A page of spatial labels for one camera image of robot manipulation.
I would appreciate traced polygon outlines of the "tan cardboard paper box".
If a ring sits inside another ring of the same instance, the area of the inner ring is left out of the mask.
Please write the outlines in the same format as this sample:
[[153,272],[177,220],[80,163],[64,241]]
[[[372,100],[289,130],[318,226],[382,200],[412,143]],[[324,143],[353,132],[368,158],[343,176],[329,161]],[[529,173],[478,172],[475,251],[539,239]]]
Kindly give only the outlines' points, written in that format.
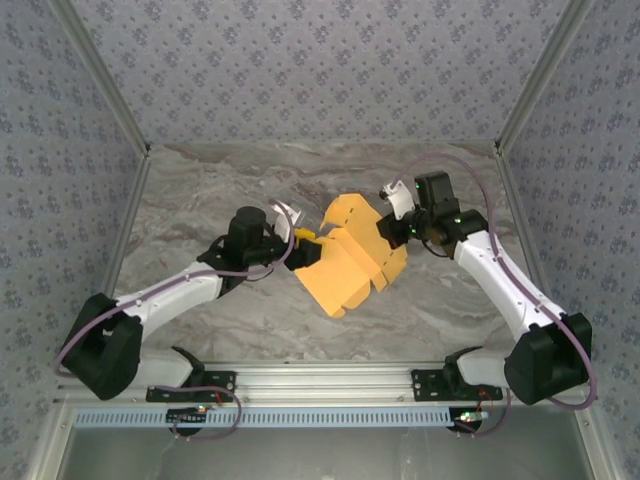
[[323,227],[332,229],[311,243],[320,258],[295,275],[332,318],[357,308],[372,290],[390,286],[407,264],[407,248],[393,249],[378,231],[382,216],[358,193],[338,196],[327,208]]

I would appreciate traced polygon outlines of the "left small circuit board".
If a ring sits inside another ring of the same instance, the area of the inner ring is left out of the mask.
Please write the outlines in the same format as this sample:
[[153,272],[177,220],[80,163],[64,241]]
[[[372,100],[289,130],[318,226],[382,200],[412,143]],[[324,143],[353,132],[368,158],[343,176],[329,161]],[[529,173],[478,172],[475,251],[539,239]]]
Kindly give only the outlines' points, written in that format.
[[169,409],[165,422],[176,438],[191,437],[202,430],[206,417],[206,406]]

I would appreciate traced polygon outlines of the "small circuit board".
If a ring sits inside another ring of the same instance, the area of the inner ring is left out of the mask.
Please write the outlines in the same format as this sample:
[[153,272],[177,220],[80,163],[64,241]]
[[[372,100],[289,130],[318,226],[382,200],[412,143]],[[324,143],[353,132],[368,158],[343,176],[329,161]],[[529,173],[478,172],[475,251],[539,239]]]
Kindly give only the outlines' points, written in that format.
[[453,425],[450,430],[455,433],[475,435],[490,414],[483,410],[458,409],[452,410],[451,416]]
[[169,409],[165,422],[176,438],[191,437],[202,430],[206,417],[206,406]]

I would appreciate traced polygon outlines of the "right small circuit board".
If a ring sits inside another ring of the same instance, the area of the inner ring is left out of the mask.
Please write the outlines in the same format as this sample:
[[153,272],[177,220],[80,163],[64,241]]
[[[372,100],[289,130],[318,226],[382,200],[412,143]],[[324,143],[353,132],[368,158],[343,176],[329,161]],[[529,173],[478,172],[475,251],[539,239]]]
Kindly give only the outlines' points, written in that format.
[[452,410],[451,416],[453,425],[450,430],[455,433],[475,435],[490,414],[483,410],[458,409]]

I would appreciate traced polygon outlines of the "grey metal sheet panel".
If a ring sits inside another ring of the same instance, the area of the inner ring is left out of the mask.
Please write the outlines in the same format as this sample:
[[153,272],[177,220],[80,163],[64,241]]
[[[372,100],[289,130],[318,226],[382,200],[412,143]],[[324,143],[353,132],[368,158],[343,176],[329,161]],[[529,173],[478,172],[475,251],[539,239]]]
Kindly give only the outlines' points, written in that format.
[[135,409],[65,405],[26,480],[627,480],[597,410],[515,407],[485,437],[436,427],[242,428],[179,441]]

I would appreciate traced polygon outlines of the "right aluminium side rail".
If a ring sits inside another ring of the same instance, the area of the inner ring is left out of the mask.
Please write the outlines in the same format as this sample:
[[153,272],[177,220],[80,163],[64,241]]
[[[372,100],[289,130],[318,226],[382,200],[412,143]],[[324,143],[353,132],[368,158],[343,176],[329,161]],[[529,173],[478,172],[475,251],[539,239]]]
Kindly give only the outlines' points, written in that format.
[[506,282],[507,297],[516,307],[515,325],[511,329],[514,334],[520,334],[529,331],[533,325],[540,328],[553,325],[560,319],[564,310],[545,295],[546,280],[538,255],[534,251],[531,230],[525,218],[514,176],[508,161],[499,149],[496,150],[496,159],[526,262],[526,268],[521,270],[506,253],[497,255],[500,276]]

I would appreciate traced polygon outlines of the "aluminium side rail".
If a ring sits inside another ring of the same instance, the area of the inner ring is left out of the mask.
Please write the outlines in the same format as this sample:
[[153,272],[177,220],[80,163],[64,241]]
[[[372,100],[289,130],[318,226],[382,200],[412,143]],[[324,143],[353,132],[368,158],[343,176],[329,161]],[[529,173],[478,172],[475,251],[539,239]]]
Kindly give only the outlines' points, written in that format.
[[520,334],[529,331],[533,325],[540,328],[553,325],[560,319],[564,310],[545,295],[546,280],[538,255],[534,251],[531,230],[525,218],[514,176],[508,161],[499,149],[496,150],[496,159],[526,262],[526,268],[521,270],[506,253],[497,255],[500,276],[506,282],[507,297],[516,307],[515,325],[511,329],[514,334]]
[[149,161],[143,160],[109,262],[107,290],[84,302],[64,345],[67,354],[61,364],[89,387],[97,387],[101,398],[106,397],[107,380],[130,381],[140,363],[142,323],[138,316],[125,312],[135,302],[118,302],[110,295],[115,291],[148,171]]

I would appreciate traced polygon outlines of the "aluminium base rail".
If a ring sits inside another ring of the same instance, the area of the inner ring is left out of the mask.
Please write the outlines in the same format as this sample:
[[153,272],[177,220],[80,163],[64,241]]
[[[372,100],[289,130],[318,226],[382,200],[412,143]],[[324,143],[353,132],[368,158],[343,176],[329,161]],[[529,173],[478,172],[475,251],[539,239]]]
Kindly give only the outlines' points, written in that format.
[[[150,386],[179,386],[188,375],[189,362],[177,354],[143,357],[134,380],[115,397],[101,400],[77,379],[62,379],[56,401],[98,402],[127,405],[147,402]],[[416,402],[411,371],[442,369],[439,362],[203,362],[202,370],[234,371],[235,394],[245,407],[372,407],[419,405],[475,405],[489,409],[502,400]]]

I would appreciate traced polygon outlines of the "left aluminium side rail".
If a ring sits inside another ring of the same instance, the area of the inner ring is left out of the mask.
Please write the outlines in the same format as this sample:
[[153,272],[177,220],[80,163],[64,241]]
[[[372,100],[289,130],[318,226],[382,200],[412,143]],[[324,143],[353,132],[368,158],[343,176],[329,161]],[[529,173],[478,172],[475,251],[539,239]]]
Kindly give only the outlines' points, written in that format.
[[97,387],[101,398],[106,397],[107,380],[130,381],[140,363],[142,323],[138,316],[125,312],[135,302],[118,302],[110,295],[115,291],[148,171],[149,161],[143,160],[109,262],[107,290],[84,302],[64,345],[67,354],[61,364],[89,387]]

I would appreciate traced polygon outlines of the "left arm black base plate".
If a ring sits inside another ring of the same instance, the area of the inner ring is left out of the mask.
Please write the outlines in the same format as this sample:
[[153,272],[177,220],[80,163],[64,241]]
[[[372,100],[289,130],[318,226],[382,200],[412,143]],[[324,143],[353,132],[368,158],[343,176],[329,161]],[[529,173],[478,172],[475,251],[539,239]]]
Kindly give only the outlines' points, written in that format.
[[187,379],[177,387],[177,391],[169,390],[159,385],[150,386],[146,392],[146,401],[150,403],[204,403],[219,404],[232,403],[233,399],[227,394],[217,391],[186,391],[186,388],[219,387],[235,392],[236,373],[234,371],[203,370],[192,372]]

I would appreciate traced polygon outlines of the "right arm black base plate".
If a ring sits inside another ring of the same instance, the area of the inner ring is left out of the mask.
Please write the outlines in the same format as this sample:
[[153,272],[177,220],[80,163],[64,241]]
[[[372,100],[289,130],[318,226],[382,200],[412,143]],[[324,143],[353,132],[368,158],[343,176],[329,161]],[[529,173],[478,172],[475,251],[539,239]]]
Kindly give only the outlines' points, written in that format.
[[412,391],[416,402],[502,400],[503,391],[489,385],[470,385],[459,374],[447,369],[414,369]]

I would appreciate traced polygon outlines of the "right aluminium frame post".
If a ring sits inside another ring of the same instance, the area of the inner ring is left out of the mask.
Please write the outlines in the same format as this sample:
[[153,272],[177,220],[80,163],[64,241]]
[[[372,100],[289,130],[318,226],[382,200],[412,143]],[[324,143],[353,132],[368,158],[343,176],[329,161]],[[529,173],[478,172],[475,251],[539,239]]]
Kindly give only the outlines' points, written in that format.
[[567,1],[495,140],[499,155],[505,156],[515,144],[594,3],[595,0]]

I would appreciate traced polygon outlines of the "aluminium frame post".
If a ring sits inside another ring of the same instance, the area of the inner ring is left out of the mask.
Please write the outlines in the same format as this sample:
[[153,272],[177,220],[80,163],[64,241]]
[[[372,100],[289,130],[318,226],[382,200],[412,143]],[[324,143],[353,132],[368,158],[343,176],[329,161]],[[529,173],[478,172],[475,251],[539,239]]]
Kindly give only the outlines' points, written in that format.
[[505,156],[515,144],[594,3],[595,0],[567,1],[495,140],[499,155]]
[[147,156],[148,144],[134,117],[132,110],[116,84],[115,77],[109,71],[89,30],[71,0],[47,0],[63,30],[106,104],[111,109],[123,134],[143,158]]

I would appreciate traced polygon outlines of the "left aluminium frame post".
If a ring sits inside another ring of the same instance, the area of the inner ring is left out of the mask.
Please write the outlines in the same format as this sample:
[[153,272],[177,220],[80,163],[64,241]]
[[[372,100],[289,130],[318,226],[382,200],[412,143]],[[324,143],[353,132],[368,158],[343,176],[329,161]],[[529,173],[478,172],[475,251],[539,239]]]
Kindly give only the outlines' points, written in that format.
[[116,84],[115,77],[109,71],[89,30],[71,0],[47,0],[63,30],[106,104],[111,109],[123,134],[143,158],[147,156],[148,144],[134,117],[132,110]]

